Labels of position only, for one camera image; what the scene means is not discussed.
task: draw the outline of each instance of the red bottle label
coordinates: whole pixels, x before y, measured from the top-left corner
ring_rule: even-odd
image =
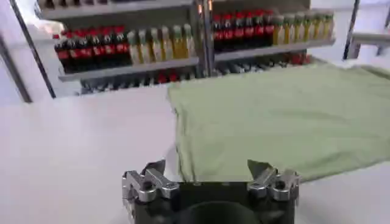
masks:
[[[233,31],[232,30],[226,30],[224,31],[224,39],[230,40],[233,38]]]
[[[274,26],[266,26],[265,28],[267,34],[274,33]]]
[[[115,45],[110,44],[105,46],[105,53],[106,54],[115,54]]]
[[[80,50],[80,56],[83,58],[90,58],[92,57],[92,49],[91,48],[84,48]]]
[[[117,44],[116,51],[117,51],[117,53],[126,53],[129,51],[129,45],[128,44]]]
[[[57,56],[58,56],[58,59],[60,59],[60,60],[69,59],[68,51],[58,51]]]
[[[245,37],[252,37],[255,32],[253,27],[245,28]]]
[[[264,35],[264,27],[263,26],[255,27],[255,35],[256,36],[263,36]]]
[[[80,57],[80,50],[79,49],[73,49],[69,51],[72,58],[79,58]]]
[[[234,32],[236,38],[242,38],[244,36],[244,29],[236,29]]]

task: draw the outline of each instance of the cola bottle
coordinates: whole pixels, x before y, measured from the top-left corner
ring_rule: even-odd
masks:
[[[73,38],[73,34],[69,31],[66,34],[66,47],[69,50],[69,56],[71,58],[72,65],[69,68],[70,72],[77,72],[80,69],[79,60],[80,60],[80,52],[77,47],[76,40]]]
[[[102,44],[104,46],[104,65],[115,66],[115,44],[112,35],[111,27],[104,27],[101,29],[102,32]]]
[[[225,14],[222,17],[222,29],[224,34],[224,40],[222,45],[223,51],[230,51],[232,50],[232,45],[234,44],[233,39],[233,24],[232,24],[232,16],[231,14]]]
[[[252,12],[246,12],[246,17],[245,17],[245,42],[246,42],[246,47],[253,47],[254,45],[254,33],[255,33],[255,28],[254,28],[254,22],[253,22],[253,14]]]
[[[124,35],[124,26],[116,26],[115,30],[115,45],[116,45],[116,56],[115,59],[118,64],[128,65],[130,64],[130,52],[129,43]]]
[[[95,68],[100,68],[104,62],[105,52],[105,48],[102,44],[102,37],[96,29],[91,29],[90,35]]]
[[[245,44],[244,40],[244,19],[245,16],[241,12],[237,12],[234,25],[234,48],[241,48]]]
[[[93,54],[92,54],[92,43],[89,38],[89,35],[87,36],[86,30],[80,30],[78,32],[78,40],[77,45],[79,47],[80,51],[80,67],[82,70],[89,70],[93,68]]]
[[[214,50],[220,52],[222,50],[222,44],[224,39],[224,33],[222,30],[222,22],[220,15],[214,15],[213,17],[213,36],[214,36]]]
[[[256,10],[253,13],[255,15],[254,17],[254,38],[253,38],[253,45],[255,47],[263,47],[265,46],[264,43],[264,18],[263,18],[263,11],[262,10]]]
[[[61,40],[60,35],[58,34],[53,35],[53,39],[55,40],[55,53],[57,53],[58,59],[60,60],[65,73],[68,73],[71,62],[69,52],[66,48],[66,40]]]

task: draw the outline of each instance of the metal gripper jaw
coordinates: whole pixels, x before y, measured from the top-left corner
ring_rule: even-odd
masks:
[[[295,171],[286,169],[279,173],[268,163],[252,160],[248,160],[248,168],[254,180],[248,183],[247,189],[257,198],[265,198],[269,195],[276,201],[298,199],[300,177]]]
[[[126,171],[122,176],[122,199],[124,203],[138,199],[154,201],[157,197],[172,198],[179,191],[179,184],[164,177],[165,161],[149,163],[139,174]]]

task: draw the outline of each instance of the metal pole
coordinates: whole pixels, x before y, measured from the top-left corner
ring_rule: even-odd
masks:
[[[351,23],[349,24],[346,47],[344,49],[344,55],[342,57],[343,60],[346,60],[348,58],[348,50],[352,41],[353,28],[355,27],[356,17],[358,15],[359,4],[360,4],[360,0],[355,0],[355,3],[353,4]]]
[[[10,0],[10,4],[11,4],[11,7],[12,7],[14,13],[15,13],[16,18],[18,19],[18,22],[20,24],[20,28],[22,29],[23,34],[26,37],[26,41],[30,47],[32,55],[34,56],[35,62],[37,63],[37,66],[38,66],[38,69],[40,70],[40,72],[42,74],[43,80],[44,80],[46,86],[48,87],[49,93],[50,93],[52,98],[55,98],[55,93],[54,93],[53,87],[49,81],[48,74],[44,70],[41,58],[39,57],[38,52],[37,52],[37,48],[35,48],[34,42],[33,42],[31,35],[27,29],[26,23],[24,22],[22,15],[20,14],[19,7],[16,4],[15,0]]]
[[[27,92],[27,89],[24,86],[22,79],[20,78],[20,74],[19,74],[14,62],[12,61],[12,57],[9,54],[9,51],[7,50],[7,48],[5,46],[5,42],[2,38],[2,35],[0,35],[0,54],[1,54],[2,59],[4,60],[4,63],[7,67],[10,75],[11,75],[11,78],[13,79],[16,87],[18,88],[18,91],[19,91],[23,101],[25,101],[26,103],[31,103],[32,101],[31,101],[30,95]]]

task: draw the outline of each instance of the shelf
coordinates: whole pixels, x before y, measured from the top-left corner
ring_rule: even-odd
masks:
[[[132,1],[122,3],[109,2],[107,5],[91,5],[81,7],[68,7],[65,9],[44,9],[41,10],[40,18],[48,20],[61,20],[83,16],[105,15],[123,12],[135,12],[140,10],[165,9],[191,5],[190,0],[148,0]]]
[[[279,54],[279,53],[285,53],[291,51],[301,51],[308,48],[333,45],[335,41],[336,40],[332,38],[329,40],[316,40],[316,41],[310,41],[305,43],[285,44],[285,45],[277,45],[272,47],[263,47],[263,48],[228,52],[228,53],[220,53],[215,55],[215,61],[229,61],[229,60],[235,60],[240,58],[250,58],[250,57]]]
[[[157,71],[162,69],[196,66],[198,65],[198,63],[199,63],[199,58],[194,57],[194,58],[178,59],[172,61],[156,62],[156,63],[150,63],[144,65],[123,66],[117,68],[78,72],[72,74],[64,74],[64,72],[61,72],[62,75],[59,76],[59,79],[63,82],[70,82],[70,81],[82,80],[82,79],[95,79],[95,78],[110,77],[116,75],[151,72],[151,71]]]

